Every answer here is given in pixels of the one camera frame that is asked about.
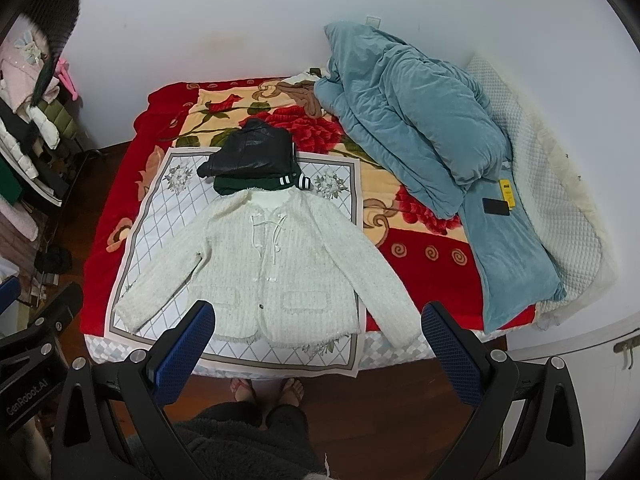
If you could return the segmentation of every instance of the jacket sleeve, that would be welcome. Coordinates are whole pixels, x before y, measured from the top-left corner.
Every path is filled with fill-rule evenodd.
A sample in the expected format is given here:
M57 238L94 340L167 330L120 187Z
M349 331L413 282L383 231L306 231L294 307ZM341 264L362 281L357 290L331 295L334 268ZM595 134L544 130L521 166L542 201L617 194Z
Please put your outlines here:
M185 227L175 230L174 237L154 254L133 286L115 305L116 312L131 333L137 332L165 306L203 259L212 205Z
M322 243L389 342L407 346L420 334L420 313L374 244L328 200L305 195Z

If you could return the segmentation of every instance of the foot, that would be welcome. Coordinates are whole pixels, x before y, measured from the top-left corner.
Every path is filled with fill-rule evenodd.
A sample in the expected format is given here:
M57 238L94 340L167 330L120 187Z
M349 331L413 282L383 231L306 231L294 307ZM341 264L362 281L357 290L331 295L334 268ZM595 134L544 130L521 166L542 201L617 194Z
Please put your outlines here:
M304 396L305 389L303 388L302 383L294 378L287 379L287 382L282 387L278 405L290 404L291 406L299 406L302 401L302 397Z
M236 402L252 402L258 404L255 398L254 387L246 379L231 379L231 393Z

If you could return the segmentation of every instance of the dark fuzzy garment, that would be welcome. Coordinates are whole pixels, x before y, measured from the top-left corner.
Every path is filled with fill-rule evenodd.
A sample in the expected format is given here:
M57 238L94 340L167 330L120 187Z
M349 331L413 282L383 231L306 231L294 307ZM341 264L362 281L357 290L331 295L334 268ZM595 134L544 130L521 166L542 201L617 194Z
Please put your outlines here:
M195 418L174 425L210 479L302 480L310 472L325 473L309 443L302 410L293 406L273 410L267 417L268 428L261 431L246 422L213 420L214 416L223 418L217 416L222 406L212 406ZM257 425L262 418L259 412L258 416L259 420L254 420ZM161 480L137 436L129 439L129 447L140 471Z

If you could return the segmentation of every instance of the wall outlet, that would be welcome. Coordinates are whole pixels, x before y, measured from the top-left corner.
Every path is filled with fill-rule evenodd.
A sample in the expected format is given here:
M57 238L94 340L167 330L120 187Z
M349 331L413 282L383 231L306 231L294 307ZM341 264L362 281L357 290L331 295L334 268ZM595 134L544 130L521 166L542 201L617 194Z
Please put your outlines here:
M367 16L364 24L371 25L371 27L373 28L380 28L380 18L378 18L377 16Z

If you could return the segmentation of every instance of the white jacket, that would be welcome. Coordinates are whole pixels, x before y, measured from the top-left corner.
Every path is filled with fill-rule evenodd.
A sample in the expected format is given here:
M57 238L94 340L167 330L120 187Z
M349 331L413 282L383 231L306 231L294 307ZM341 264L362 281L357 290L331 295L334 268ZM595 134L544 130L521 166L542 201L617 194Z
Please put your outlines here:
M393 346L418 336L404 285L331 201L295 187L261 193L284 202L264 209L251 190L220 197L154 256L116 305L128 330L188 280L188 304L213 305L222 339L296 347L357 333L354 290Z

